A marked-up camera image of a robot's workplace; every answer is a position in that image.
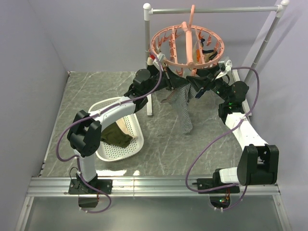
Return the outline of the grey striped boxer underwear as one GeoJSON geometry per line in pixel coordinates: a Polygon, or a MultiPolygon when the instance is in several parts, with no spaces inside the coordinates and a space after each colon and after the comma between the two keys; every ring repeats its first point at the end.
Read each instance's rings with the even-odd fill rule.
{"type": "Polygon", "coordinates": [[[177,112],[182,134],[192,131],[193,125],[188,112],[188,104],[197,92],[191,84],[186,84],[173,90],[161,103],[168,103],[177,112]]]}

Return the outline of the pink round clip hanger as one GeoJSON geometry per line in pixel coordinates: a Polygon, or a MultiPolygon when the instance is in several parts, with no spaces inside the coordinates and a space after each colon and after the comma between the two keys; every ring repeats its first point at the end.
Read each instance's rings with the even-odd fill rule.
{"type": "Polygon", "coordinates": [[[192,5],[188,10],[190,18],[188,22],[182,22],[180,25],[174,25],[166,27],[158,31],[149,42],[149,50],[158,55],[161,53],[161,46],[163,43],[169,43],[169,56],[164,59],[165,67],[179,67],[179,70],[175,70],[176,74],[180,77],[184,77],[185,70],[190,70],[191,75],[196,75],[197,70],[207,69],[215,67],[221,60],[225,51],[225,45],[221,37],[215,32],[201,26],[193,25],[194,14],[197,13],[195,6],[192,5]],[[185,35],[185,52],[186,62],[179,63],[176,41],[180,36],[178,30],[182,30],[185,35]],[[193,48],[196,42],[203,42],[203,50],[215,50],[218,51],[215,59],[205,62],[201,57],[200,63],[195,63],[193,60],[193,48]]]}

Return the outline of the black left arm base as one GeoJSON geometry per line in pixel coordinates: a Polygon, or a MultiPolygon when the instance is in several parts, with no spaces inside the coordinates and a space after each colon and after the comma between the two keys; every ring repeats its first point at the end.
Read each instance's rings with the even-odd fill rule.
{"type": "Polygon", "coordinates": [[[95,208],[99,203],[99,197],[104,192],[111,194],[113,181],[111,179],[93,179],[87,186],[80,177],[71,179],[68,194],[78,196],[78,205],[82,209],[95,208]]]}

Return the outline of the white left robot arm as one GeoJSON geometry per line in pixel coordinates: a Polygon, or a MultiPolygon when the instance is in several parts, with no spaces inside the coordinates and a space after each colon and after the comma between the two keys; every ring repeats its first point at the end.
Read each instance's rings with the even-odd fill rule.
{"type": "Polygon", "coordinates": [[[117,120],[141,110],[148,102],[150,93],[162,89],[179,89],[189,84],[188,80],[174,74],[169,68],[162,71],[153,68],[137,71],[128,91],[119,100],[92,114],[79,111],[67,139],[77,158],[77,178],[85,193],[93,193],[97,188],[97,173],[94,155],[102,141],[102,132],[108,131],[110,137],[117,138],[110,126],[117,120]]]}

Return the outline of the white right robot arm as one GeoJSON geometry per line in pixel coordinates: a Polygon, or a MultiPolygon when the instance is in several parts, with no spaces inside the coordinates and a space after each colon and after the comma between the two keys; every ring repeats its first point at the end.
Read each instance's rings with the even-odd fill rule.
{"type": "Polygon", "coordinates": [[[229,131],[218,136],[211,144],[223,137],[233,134],[238,141],[242,155],[237,167],[218,169],[213,174],[212,187],[197,189],[197,193],[211,191],[223,192],[229,187],[249,185],[272,185],[277,182],[279,149],[268,144],[255,131],[248,120],[254,106],[244,111],[242,103],[246,100],[249,87],[243,81],[228,85],[221,77],[205,80],[202,92],[212,90],[224,103],[219,105],[218,115],[229,131]]]}

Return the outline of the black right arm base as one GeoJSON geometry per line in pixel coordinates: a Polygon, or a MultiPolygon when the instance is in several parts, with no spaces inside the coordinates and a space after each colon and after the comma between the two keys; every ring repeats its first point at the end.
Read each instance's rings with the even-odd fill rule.
{"type": "Polygon", "coordinates": [[[193,183],[196,189],[202,192],[199,194],[220,194],[220,196],[210,196],[210,204],[214,209],[228,209],[231,207],[231,194],[240,193],[240,187],[231,183],[222,183],[213,178],[198,178],[193,183]]]}

